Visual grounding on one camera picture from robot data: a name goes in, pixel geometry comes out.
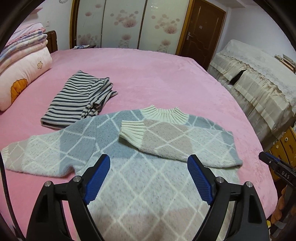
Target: star embroidery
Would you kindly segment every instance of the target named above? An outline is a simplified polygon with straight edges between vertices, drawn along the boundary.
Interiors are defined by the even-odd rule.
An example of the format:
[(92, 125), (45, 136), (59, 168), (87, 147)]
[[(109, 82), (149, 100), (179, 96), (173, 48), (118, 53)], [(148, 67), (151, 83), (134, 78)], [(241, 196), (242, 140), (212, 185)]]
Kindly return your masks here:
[(40, 61), (40, 62), (37, 64), (37, 68), (38, 68), (38, 69), (42, 69), (42, 66), (43, 66), (43, 63)]

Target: wooden door frame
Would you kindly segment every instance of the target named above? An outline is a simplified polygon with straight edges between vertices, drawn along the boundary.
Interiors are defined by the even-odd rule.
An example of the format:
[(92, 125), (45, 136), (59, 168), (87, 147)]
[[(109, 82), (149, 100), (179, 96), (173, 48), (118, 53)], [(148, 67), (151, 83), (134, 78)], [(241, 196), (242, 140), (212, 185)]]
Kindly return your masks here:
[(76, 45), (77, 18), (80, 0), (73, 0), (70, 18), (70, 49)]
[[(223, 16), (223, 19), (222, 19), (222, 25), (221, 25), (221, 28), (220, 28), (220, 31), (219, 31), (219, 37), (217, 38), (217, 41), (215, 43), (215, 49), (214, 49), (214, 52), (213, 52), (213, 54), (211, 56), (211, 59), (212, 59), (213, 55), (214, 55), (214, 53), (216, 51), (218, 41), (220, 39), (222, 29), (224, 28), (224, 21), (225, 21), (226, 12), (223, 9), (219, 8), (218, 6), (208, 2), (206, 0), (201, 0), (201, 1), (203, 1), (203, 2), (205, 2), (207, 4), (209, 4), (209, 5), (217, 8), (217, 9), (219, 9), (220, 11), (224, 12), (224, 16)], [(176, 55), (180, 55), (181, 52), (182, 52), (182, 49), (183, 49), (183, 46), (184, 46), (184, 43), (185, 43), (185, 40), (186, 40), (186, 37), (187, 37), (186, 34), (188, 32), (188, 29), (189, 29), (189, 24), (190, 24), (190, 20), (191, 20), (191, 17), (192, 17), (194, 4), (195, 4), (195, 0), (189, 0), (188, 9), (187, 9), (187, 12), (186, 12), (186, 15), (185, 15), (184, 25), (183, 25), (183, 28), (182, 28), (182, 31), (181, 31), (181, 35), (180, 35)]]

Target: hand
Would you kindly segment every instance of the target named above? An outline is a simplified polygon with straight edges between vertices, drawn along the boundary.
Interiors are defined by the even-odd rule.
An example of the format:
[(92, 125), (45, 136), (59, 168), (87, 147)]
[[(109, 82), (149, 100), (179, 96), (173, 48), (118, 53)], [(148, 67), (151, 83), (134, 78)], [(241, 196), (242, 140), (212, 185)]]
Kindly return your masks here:
[[(282, 196), (279, 198), (276, 209), (271, 216), (271, 223), (275, 223), (276, 221), (280, 220), (282, 217), (281, 211), (284, 209), (284, 207), (286, 205), (285, 199), (284, 199), (285, 192), (286, 192), (286, 188), (284, 188), (281, 192)], [(291, 209), (291, 214), (292, 214), (292, 216), (296, 215), (296, 205), (294, 205), (293, 208)]]

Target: sliding wardrobe door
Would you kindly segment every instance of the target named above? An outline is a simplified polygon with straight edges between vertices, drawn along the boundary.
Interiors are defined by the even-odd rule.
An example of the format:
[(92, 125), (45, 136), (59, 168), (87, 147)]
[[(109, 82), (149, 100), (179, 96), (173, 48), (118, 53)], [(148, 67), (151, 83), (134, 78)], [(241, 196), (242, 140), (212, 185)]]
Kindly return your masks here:
[(148, 0), (139, 49), (175, 54), (189, 0)]
[(146, 0), (107, 0), (103, 19), (102, 48), (138, 47)]
[(80, 0), (77, 18), (77, 45), (101, 47), (105, 0)]

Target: stack of books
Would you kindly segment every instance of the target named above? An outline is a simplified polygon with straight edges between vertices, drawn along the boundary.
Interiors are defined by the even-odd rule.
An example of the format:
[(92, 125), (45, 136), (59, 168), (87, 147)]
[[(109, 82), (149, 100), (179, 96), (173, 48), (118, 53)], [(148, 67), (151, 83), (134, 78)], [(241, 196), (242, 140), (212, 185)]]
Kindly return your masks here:
[(282, 62), (286, 67), (288, 67), (293, 73), (296, 72), (295, 62), (287, 55), (283, 54), (283, 57), (281, 57), (280, 55), (275, 55), (274, 57), (278, 59), (280, 62)]

